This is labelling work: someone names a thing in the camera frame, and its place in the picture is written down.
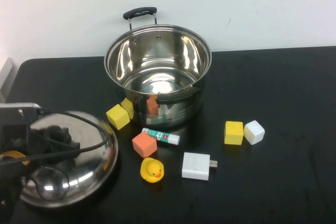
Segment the glue stick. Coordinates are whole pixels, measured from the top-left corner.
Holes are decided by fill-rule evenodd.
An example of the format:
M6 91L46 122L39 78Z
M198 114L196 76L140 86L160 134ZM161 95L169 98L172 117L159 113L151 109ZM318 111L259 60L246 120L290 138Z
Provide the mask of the glue stick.
M144 132L144 131L146 131L149 136L161 142L166 142L166 143L175 144L175 145L178 145L178 143L180 142L180 136L177 136L174 134L150 130L148 128L143 128L141 132Z

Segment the black pot handle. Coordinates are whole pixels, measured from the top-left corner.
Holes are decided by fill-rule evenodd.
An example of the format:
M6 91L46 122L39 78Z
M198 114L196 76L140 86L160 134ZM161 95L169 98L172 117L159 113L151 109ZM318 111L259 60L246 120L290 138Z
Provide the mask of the black pot handle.
M176 104L180 102L185 102L195 96L197 96L201 90L198 87L186 88L183 91L168 93L168 94L158 94L156 97L157 104Z
M128 20L131 18L140 17L147 14L154 15L157 11L158 9L156 9L156 7L140 7L133 10L129 10L128 12L124 13L123 18Z

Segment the pot lid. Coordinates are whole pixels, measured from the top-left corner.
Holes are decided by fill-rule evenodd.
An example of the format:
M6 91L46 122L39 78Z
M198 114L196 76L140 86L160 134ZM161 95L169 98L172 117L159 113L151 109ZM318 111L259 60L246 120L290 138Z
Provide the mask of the pot lid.
M43 208L57 208L74 204L96 191L113 171L118 158L118 141L114 131L104 121L78 111L70 111L105 128L110 133L107 144L93 151L81 153L55 165L36 170L21 193L28 204ZM31 125L43 129L52 125L68 128L80 148L99 144L103 134L95 127L62 114L52 114Z

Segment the foam block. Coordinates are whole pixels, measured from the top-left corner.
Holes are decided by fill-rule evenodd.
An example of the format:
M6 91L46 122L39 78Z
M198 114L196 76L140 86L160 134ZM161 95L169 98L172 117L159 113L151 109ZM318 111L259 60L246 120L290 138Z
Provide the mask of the foam block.
M244 137L250 144L259 143L265 135L264 128L256 121L252 121L244 127Z
M119 104L111 108L108 112L106 112L106 116L109 122L117 129L120 130L125 125L130 122L130 117L128 116L128 112Z
M133 138L132 143L134 150L143 158L149 157L157 150L155 138L149 136L146 131Z
M224 144L241 145L244 130L242 122L227 121L225 123Z

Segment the yellow rubber duck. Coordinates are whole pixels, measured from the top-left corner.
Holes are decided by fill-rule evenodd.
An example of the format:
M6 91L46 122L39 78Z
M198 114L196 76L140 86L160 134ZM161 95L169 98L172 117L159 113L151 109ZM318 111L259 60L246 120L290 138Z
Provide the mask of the yellow rubber duck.
M164 176L163 164L153 158L145 158L140 167L141 177L149 183L156 183Z

